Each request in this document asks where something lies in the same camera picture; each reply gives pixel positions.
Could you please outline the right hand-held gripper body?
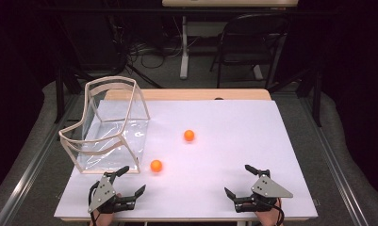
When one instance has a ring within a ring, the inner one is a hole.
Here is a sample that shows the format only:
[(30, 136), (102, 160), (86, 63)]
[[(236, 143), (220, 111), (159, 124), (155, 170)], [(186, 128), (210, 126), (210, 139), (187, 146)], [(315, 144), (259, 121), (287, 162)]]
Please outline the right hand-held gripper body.
[(281, 198), (292, 198), (293, 194), (270, 177), (260, 177), (251, 187), (249, 197), (241, 197), (242, 203), (234, 204), (235, 210), (241, 212), (270, 211)]

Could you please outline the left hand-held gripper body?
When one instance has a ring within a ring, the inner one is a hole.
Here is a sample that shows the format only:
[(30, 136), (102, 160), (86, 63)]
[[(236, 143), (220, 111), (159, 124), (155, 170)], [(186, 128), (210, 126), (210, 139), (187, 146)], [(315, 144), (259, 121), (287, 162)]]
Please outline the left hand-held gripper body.
[(99, 213), (111, 214), (121, 211), (133, 210), (136, 202), (126, 202), (125, 197), (119, 197), (113, 187), (113, 183), (103, 175), (90, 190), (88, 212), (94, 210)]

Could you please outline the clear plastic container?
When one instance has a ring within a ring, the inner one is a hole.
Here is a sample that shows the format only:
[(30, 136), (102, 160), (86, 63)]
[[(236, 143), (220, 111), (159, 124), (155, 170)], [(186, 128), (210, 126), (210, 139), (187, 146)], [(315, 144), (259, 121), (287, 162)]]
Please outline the clear plastic container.
[(107, 76), (86, 84), (81, 119), (59, 131), (60, 142), (82, 173), (129, 167), (140, 172), (150, 114), (137, 82)]

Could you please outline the person's left hand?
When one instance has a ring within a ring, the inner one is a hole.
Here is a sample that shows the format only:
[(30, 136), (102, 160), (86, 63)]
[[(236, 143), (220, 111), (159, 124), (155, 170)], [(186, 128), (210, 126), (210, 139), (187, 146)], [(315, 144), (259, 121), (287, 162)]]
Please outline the person's left hand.
[(90, 222), (90, 226), (110, 226), (114, 219), (114, 214), (103, 214), (94, 210), (93, 216), (95, 221)]

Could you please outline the person's right hand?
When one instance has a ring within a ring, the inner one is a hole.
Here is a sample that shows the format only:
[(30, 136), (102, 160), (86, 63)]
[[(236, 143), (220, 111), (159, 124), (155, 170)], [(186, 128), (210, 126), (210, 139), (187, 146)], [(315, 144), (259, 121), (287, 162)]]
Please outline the person's right hand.
[(281, 202), (277, 201), (275, 207), (266, 212), (255, 212), (256, 217), (262, 226), (283, 226), (283, 214), (281, 213)]

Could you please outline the black metal stand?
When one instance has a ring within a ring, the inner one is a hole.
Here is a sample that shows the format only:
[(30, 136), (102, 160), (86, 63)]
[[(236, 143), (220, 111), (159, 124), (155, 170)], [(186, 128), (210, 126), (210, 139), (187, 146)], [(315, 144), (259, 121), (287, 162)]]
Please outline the black metal stand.
[(315, 73), (315, 86), (313, 94), (313, 105), (312, 105), (312, 117), (314, 122), (321, 127), (320, 123), (320, 93), (321, 93), (321, 81), (322, 74), (320, 72)]

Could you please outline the wooden table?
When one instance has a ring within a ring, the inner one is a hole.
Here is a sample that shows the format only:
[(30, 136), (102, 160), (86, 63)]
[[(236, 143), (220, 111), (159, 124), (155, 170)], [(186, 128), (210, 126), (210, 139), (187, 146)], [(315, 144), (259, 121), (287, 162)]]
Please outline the wooden table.
[[(228, 101), (272, 101), (269, 93), (264, 89), (141, 89), (141, 92), (143, 93), (146, 105), (150, 101), (211, 101), (217, 97), (222, 97), (224, 100)], [(61, 218), (65, 221), (89, 219), (90, 213), (88, 212), (88, 208), (91, 187), (97, 181), (100, 181), (101, 177), (105, 175), (106, 172), (102, 174), (82, 173), (74, 166), (69, 182), (65, 187), (65, 190), (55, 212), (56, 217)], [(124, 175), (139, 173), (130, 173), (128, 171)], [(116, 192), (118, 196), (123, 195), (117, 190)]]

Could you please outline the black folding chair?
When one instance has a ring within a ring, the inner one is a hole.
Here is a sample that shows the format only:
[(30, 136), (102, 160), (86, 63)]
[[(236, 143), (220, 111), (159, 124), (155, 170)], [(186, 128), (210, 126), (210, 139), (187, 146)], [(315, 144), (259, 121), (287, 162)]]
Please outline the black folding chair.
[(270, 84), (280, 39), (287, 33), (290, 20), (283, 14), (243, 14), (230, 20), (218, 36), (217, 53), (210, 70), (218, 64), (217, 87), (222, 66), (269, 65), (265, 88)]

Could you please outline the white-legged desk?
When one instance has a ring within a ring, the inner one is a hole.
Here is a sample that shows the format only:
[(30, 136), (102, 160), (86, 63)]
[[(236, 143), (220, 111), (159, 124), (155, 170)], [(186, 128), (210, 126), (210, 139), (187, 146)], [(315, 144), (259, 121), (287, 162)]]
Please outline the white-legged desk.
[[(162, 6), (177, 9), (225, 9), (225, 8), (296, 8), (299, 0), (162, 0)], [(189, 37), (216, 37), (222, 32), (225, 22), (192, 22), (187, 16), (182, 17), (182, 61), (180, 78), (189, 75)]]

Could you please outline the aluminium rail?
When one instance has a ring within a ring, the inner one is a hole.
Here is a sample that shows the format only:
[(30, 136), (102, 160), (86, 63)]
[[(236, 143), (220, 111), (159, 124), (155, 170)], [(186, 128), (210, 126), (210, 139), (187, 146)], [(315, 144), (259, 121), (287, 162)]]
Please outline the aluminium rail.
[(360, 205), (355, 197), (352, 188), (343, 173), (341, 166), (338, 164), (336, 155), (326, 137), (323, 133), (322, 128), (319, 127), (313, 118), (311, 113), (312, 106), (310, 102), (305, 98), (300, 98), (300, 103), (305, 110), (305, 115), (307, 116), (313, 130), (315, 131), (318, 140), (320, 141), (322, 147), (322, 154), (325, 158), (325, 162), (332, 174), (333, 180), (336, 184), (338, 193), (343, 200), (346, 209), (352, 219), (354, 226), (370, 226)]
[(25, 200), (30, 188), (33, 186), (39, 175), (43, 164), (51, 152), (51, 147), (58, 139), (58, 131), (69, 118), (72, 109), (78, 101), (78, 95), (72, 95), (64, 106), (64, 113), (57, 123), (53, 123), (50, 131), (44, 139), (44, 143), (35, 152), (29, 165), (26, 167), (24, 174), (10, 193), (7, 202), (3, 205), (0, 212), (0, 226), (5, 226), (13, 221), (20, 206)]

